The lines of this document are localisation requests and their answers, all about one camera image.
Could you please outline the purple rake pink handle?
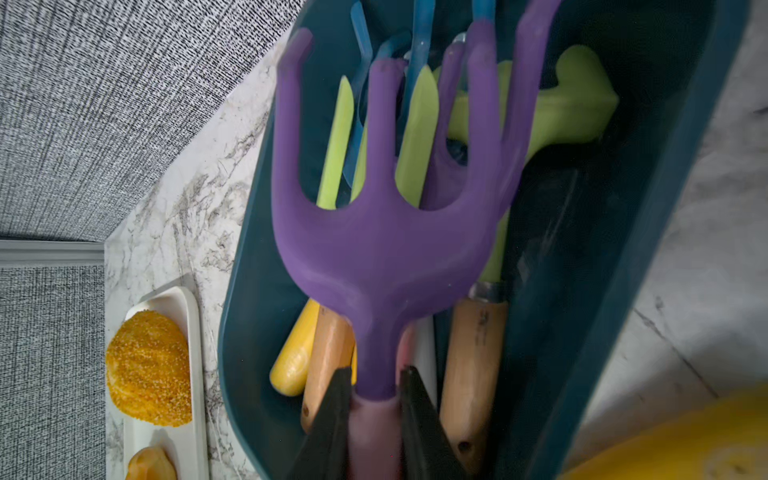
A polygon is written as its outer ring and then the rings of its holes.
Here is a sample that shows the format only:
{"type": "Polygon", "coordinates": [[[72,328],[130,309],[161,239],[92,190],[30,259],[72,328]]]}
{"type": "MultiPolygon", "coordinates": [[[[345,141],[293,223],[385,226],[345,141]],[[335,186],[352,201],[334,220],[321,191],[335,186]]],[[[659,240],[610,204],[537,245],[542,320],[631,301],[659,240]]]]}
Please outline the purple rake pink handle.
{"type": "MultiPolygon", "coordinates": [[[[451,155],[447,141],[451,138],[468,142],[469,98],[460,86],[466,51],[464,41],[454,41],[446,49],[438,80],[439,116],[432,154],[426,172],[420,205],[428,210],[441,208],[453,201],[465,183],[466,167],[451,155]]],[[[410,353],[405,363],[411,365],[410,353]]]]}
{"type": "Polygon", "coordinates": [[[324,210],[299,182],[301,71],[312,47],[294,32],[279,61],[274,105],[271,210],[276,244],[301,290],[346,317],[358,351],[348,430],[354,479],[397,479],[402,437],[396,393],[401,335],[413,321],[452,306],[480,277],[497,224],[519,185],[531,136],[555,1],[533,1],[516,28],[506,101],[499,98],[495,31],[468,31],[469,149],[462,191],[425,211],[404,198],[324,210]]]}

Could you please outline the light blue fork white handle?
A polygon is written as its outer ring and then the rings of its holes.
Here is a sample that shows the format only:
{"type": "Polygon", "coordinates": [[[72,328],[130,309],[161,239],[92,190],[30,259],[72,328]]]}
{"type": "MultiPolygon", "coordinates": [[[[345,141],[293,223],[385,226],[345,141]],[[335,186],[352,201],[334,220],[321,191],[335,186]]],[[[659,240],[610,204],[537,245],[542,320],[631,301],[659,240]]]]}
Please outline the light blue fork white handle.
{"type": "MultiPolygon", "coordinates": [[[[494,22],[495,1],[473,1],[472,14],[494,22]]],[[[424,388],[434,408],[438,404],[437,357],[435,347],[434,318],[427,316],[414,325],[411,365],[418,370],[424,388]]]]}

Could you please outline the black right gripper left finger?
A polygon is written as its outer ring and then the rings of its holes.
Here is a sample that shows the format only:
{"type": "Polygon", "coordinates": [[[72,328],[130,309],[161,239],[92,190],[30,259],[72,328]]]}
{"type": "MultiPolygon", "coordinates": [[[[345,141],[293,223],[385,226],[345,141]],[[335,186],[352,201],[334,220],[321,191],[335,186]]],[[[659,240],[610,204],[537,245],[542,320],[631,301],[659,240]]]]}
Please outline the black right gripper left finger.
{"type": "Polygon", "coordinates": [[[337,369],[287,479],[346,479],[351,368],[337,369]]]}

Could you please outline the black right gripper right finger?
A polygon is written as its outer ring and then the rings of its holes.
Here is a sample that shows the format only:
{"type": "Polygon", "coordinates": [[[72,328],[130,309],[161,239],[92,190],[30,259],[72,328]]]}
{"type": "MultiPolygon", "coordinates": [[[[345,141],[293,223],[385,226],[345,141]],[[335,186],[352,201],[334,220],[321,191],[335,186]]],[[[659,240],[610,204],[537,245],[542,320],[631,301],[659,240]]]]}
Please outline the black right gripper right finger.
{"type": "Polygon", "coordinates": [[[406,366],[400,372],[399,393],[404,478],[469,479],[414,366],[406,366]]]}

